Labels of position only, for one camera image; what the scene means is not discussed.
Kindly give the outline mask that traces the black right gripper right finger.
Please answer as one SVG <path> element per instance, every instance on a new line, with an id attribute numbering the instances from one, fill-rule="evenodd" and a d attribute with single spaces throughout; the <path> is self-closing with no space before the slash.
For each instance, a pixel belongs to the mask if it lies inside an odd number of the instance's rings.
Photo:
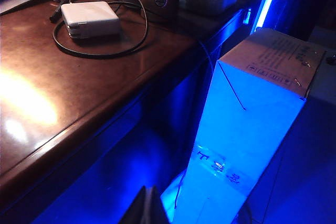
<path id="1" fill-rule="evenodd" d="M 166 211 L 160 198 L 157 188 L 153 187 L 152 192 L 152 223 L 154 224 L 169 224 Z"/>

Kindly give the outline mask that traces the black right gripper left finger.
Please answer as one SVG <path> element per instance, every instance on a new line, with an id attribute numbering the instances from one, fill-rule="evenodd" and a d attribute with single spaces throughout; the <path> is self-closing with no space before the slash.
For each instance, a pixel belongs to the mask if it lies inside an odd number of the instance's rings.
<path id="1" fill-rule="evenodd" d="M 142 186 L 119 223 L 151 223 L 153 187 Z"/>

